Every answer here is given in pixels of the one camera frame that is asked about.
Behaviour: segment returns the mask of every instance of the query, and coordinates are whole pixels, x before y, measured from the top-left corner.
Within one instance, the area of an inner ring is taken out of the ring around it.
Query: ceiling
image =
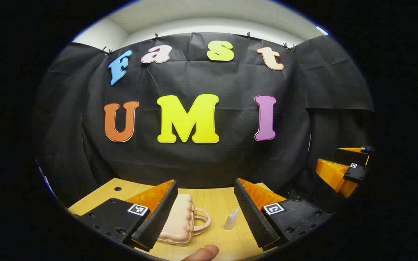
[[[317,25],[270,0],[140,0],[106,18],[132,34],[153,25],[203,17],[259,23],[304,40],[322,35]]]

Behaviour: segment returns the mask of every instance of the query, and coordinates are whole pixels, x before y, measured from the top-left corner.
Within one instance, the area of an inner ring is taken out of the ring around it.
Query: letter m
[[[174,95],[162,96],[157,104],[162,110],[161,135],[157,140],[161,143],[174,143],[177,137],[172,133],[172,125],[179,134],[181,141],[186,142],[196,125],[196,131],[191,137],[194,143],[217,143],[214,111],[219,97],[214,94],[201,94],[194,100],[191,109],[186,113],[179,98]]]

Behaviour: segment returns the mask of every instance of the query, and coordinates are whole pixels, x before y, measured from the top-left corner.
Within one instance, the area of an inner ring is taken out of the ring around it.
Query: handbag handle
[[[202,216],[202,215],[194,215],[195,219],[202,219],[202,220],[205,221],[204,225],[194,226],[193,236],[197,236],[197,235],[203,233],[204,230],[210,225],[211,217],[210,217],[209,213],[207,213],[206,210],[203,210],[202,208],[195,208],[194,211],[203,212],[207,216],[207,218],[206,218],[205,216]]]

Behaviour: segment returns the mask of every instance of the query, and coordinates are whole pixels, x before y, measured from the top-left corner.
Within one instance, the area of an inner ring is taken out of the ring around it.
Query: hand
[[[219,254],[219,248],[214,245],[207,245],[205,248],[200,248],[191,256],[187,256],[181,261],[211,261],[217,254]]]

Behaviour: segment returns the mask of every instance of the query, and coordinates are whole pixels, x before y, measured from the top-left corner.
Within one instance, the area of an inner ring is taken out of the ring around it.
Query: light
[[[319,30],[323,35],[328,35],[328,33],[326,32],[326,31],[324,31],[322,28],[320,28],[320,27],[316,27],[317,28],[317,30]]]

